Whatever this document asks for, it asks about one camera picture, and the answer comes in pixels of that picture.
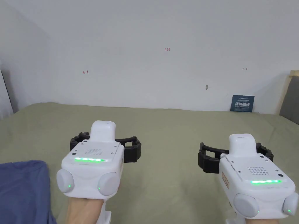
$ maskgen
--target blue fabric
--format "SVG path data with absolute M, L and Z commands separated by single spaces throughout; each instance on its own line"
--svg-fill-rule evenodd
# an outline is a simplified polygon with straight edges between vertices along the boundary
M 0 164 L 0 223 L 56 224 L 44 161 Z

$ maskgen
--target forearm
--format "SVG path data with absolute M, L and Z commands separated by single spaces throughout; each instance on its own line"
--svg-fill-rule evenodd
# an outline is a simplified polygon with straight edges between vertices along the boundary
M 246 224 L 279 224 L 278 219 L 246 219 Z

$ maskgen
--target white wall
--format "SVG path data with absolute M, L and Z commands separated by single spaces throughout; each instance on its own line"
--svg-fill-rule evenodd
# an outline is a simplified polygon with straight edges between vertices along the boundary
M 298 0 L 6 2 L 0 59 L 17 108 L 226 111 L 232 95 L 255 95 L 255 112 L 274 113 L 299 66 Z

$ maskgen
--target gray cushion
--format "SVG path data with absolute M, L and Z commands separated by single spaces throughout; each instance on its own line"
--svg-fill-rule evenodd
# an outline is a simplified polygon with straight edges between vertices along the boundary
M 299 124 L 299 76 L 293 76 L 279 115 Z

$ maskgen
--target green indicator light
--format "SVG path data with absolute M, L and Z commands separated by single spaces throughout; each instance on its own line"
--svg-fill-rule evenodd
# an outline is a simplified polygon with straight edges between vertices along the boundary
M 80 157 L 75 157 L 75 160 L 83 160 L 86 162 L 105 162 L 106 161 L 104 159 L 80 158 Z
M 252 180 L 250 181 L 252 184 L 275 184 L 281 183 L 281 180 Z

